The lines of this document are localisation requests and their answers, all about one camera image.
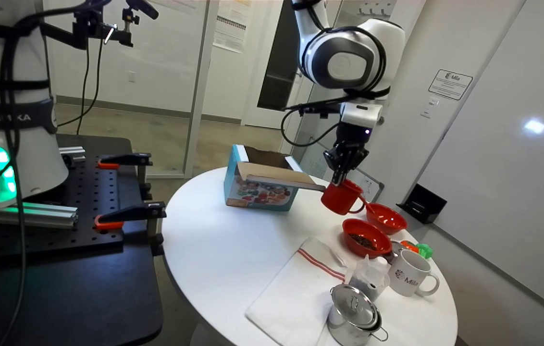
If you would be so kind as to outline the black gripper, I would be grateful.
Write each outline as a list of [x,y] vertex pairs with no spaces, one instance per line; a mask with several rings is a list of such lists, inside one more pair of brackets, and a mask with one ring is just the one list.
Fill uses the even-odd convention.
[[367,142],[370,138],[368,127],[340,123],[336,129],[336,140],[330,150],[324,152],[324,161],[332,169],[332,184],[340,184],[349,173],[367,158]]

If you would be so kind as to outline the black perforated robot base table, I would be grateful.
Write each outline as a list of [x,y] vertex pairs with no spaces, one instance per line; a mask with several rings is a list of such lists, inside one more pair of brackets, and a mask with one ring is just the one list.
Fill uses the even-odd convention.
[[84,238],[0,225],[0,346],[138,346],[163,325],[142,221]]

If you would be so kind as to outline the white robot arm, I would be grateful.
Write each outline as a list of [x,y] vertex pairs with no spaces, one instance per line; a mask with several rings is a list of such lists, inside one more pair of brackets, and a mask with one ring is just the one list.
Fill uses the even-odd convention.
[[[84,50],[92,38],[130,42],[140,15],[155,17],[147,0],[124,0],[122,23],[103,21],[111,0],[74,0],[45,8],[42,0],[0,0],[0,208],[65,183],[57,152],[57,125],[49,92],[45,42]],[[297,69],[334,96],[340,111],[336,142],[324,154],[336,183],[367,156],[365,144],[378,121],[403,54],[405,31],[388,19],[332,27],[322,0],[288,0],[297,27]]]

